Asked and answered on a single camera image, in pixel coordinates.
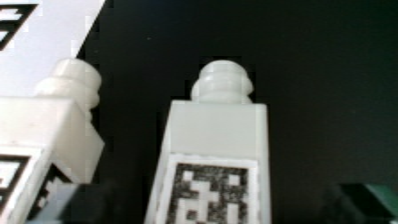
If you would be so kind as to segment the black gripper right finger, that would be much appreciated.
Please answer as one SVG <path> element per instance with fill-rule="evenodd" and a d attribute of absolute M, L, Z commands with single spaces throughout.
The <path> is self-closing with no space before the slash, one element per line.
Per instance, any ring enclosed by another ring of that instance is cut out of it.
<path fill-rule="evenodd" d="M 398 194 L 386 185 L 338 184 L 323 199 L 322 224 L 398 224 Z"/>

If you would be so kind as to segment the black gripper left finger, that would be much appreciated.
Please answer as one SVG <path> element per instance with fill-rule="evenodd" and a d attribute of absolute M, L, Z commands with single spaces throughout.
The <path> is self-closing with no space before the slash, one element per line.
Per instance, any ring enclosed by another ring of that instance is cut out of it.
<path fill-rule="evenodd" d="M 99 184 L 57 184 L 44 208 L 25 224 L 108 224 L 110 188 Z"/>

